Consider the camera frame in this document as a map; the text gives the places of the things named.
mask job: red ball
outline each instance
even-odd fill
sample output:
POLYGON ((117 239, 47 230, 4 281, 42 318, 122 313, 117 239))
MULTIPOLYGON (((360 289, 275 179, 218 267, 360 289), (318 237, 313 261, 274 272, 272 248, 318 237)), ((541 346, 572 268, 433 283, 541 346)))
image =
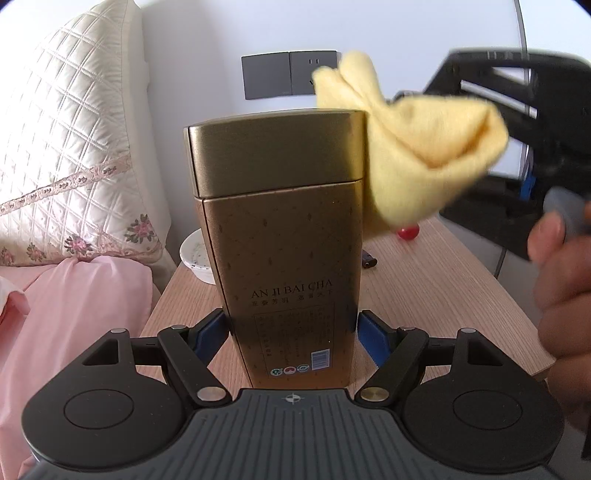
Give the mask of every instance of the red ball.
POLYGON ((406 228, 401 228, 396 235, 398 235, 402 240, 406 240, 407 242, 410 240, 414 240, 419 232, 420 228, 418 225, 408 226, 406 228))

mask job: wooden table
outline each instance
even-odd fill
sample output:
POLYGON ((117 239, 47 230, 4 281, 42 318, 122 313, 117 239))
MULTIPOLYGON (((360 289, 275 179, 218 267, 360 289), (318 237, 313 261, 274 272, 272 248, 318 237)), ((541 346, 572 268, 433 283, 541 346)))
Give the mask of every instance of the wooden table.
MULTIPOLYGON (((388 235, 363 247, 378 259, 378 265, 362 271, 360 309, 371 309, 393 327, 415 326, 431 336, 455 337, 460 328, 474 327, 528 373, 539 377, 553 363, 525 313, 436 218, 423 222, 419 236, 412 242, 388 235)), ((220 306, 216 287, 201 282, 181 265, 142 335, 155 336, 176 323, 193 326, 220 306)), ((228 339, 209 365, 233 395, 249 387, 240 362, 228 339)), ((138 370, 162 379, 159 367, 138 370)), ((358 390, 375 370, 375 364, 357 342, 351 391, 358 390)), ((446 367, 430 367, 425 379, 445 372, 446 367)))

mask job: human hand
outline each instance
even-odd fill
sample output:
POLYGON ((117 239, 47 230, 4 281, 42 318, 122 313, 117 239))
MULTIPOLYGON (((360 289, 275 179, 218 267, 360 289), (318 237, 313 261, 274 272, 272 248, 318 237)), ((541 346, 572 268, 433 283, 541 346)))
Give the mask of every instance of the human hand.
MULTIPOLYGON (((585 207, 591 221, 591 203, 585 207)), ((543 313, 538 335, 556 357, 548 388, 570 424, 586 430, 591 404, 591 236, 564 243, 557 212, 542 217, 530 232, 528 253, 540 267, 534 299, 543 313)))

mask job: metal screw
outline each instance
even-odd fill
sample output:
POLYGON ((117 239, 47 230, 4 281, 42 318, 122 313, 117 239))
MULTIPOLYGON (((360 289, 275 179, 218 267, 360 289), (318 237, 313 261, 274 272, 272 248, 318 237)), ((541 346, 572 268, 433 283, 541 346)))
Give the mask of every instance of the metal screw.
POLYGON ((359 394, 365 401, 378 402, 387 400, 390 392, 382 387, 367 387, 359 394))
POLYGON ((226 391, 221 387, 203 387, 197 392, 197 398, 203 401, 219 401, 226 398, 226 391))

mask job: pillow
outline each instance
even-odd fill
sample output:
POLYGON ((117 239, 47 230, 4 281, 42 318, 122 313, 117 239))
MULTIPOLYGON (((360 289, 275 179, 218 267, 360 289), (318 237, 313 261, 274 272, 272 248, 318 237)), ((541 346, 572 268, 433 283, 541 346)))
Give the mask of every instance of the pillow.
POLYGON ((0 265, 163 256, 147 84, 132 0, 102 2, 37 47, 0 115, 0 265))

